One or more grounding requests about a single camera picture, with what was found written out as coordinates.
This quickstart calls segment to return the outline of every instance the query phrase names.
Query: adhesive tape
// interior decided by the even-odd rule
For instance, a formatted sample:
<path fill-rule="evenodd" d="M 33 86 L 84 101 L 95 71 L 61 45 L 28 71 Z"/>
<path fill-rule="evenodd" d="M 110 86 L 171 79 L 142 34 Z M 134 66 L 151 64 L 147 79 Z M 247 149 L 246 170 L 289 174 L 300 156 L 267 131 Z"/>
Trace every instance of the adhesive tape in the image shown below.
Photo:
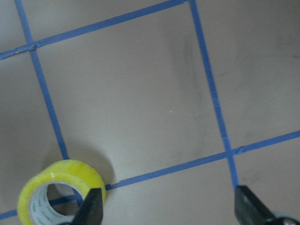
<path fill-rule="evenodd" d="M 66 184 L 84 199 L 91 188 L 101 188 L 103 203 L 105 185 L 100 175 L 88 164 L 68 159 L 56 162 L 33 177 L 22 189 L 17 212 L 23 225 L 57 225 L 71 222 L 74 216 L 56 212 L 47 197 L 50 184 Z"/>

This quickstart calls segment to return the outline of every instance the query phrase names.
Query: metal screw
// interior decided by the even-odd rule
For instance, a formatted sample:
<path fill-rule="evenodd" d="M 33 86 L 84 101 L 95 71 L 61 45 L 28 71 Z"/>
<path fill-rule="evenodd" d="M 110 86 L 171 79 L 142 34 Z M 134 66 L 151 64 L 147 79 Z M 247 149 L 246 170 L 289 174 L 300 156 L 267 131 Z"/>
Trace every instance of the metal screw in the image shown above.
<path fill-rule="evenodd" d="M 284 225 L 296 225 L 296 223 L 294 221 L 292 221 L 291 219 L 284 219 L 283 221 Z"/>

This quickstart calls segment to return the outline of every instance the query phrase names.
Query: roll of yellow tape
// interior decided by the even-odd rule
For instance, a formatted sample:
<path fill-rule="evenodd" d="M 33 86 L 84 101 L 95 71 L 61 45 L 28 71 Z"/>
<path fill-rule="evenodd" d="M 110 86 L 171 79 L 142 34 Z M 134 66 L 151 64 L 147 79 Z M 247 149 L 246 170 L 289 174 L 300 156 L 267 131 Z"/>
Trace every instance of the roll of yellow tape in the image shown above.
<path fill-rule="evenodd" d="M 78 160 L 59 161 L 33 177 L 21 191 L 17 212 L 23 225 L 56 225 L 72 221 L 74 216 L 64 216 L 51 207 L 47 197 L 50 184 L 66 184 L 83 199 L 91 188 L 102 188 L 103 202 L 105 200 L 105 185 L 96 170 Z"/>

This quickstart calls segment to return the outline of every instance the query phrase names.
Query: white surface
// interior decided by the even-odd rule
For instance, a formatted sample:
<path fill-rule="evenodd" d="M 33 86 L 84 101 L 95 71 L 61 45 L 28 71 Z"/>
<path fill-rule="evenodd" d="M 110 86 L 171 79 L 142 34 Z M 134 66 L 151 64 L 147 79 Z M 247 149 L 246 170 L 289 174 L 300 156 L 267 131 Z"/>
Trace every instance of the white surface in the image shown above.
<path fill-rule="evenodd" d="M 158 2 L 24 1 L 24 7 L 37 40 Z M 24 38 L 13 3 L 0 5 L 6 51 Z M 232 147 L 300 130 L 299 2 L 199 1 L 198 7 Z M 96 168 L 105 183 L 224 151 L 188 4 L 37 53 L 70 157 Z M 27 180 L 61 156 L 29 53 L 0 61 L 0 71 L 2 213 L 16 208 Z M 298 217 L 299 144 L 235 157 L 242 184 L 271 209 Z M 226 160 L 109 191 L 103 224 L 201 222 L 237 224 Z"/>

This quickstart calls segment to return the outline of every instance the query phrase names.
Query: tape roll inner core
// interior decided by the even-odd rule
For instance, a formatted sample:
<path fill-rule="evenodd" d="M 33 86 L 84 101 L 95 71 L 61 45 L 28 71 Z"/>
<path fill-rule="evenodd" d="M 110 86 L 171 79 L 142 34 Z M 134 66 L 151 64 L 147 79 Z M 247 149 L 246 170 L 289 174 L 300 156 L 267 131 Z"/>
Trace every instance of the tape roll inner core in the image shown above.
<path fill-rule="evenodd" d="M 49 203 L 49 199 L 47 197 L 47 190 L 50 184 L 65 184 L 73 189 L 75 189 L 83 198 L 83 195 L 73 186 L 66 183 L 47 183 L 37 189 L 31 198 L 30 202 L 30 215 L 31 219 L 37 225 L 57 225 L 63 222 L 71 222 L 74 216 L 65 216 L 57 211 Z"/>

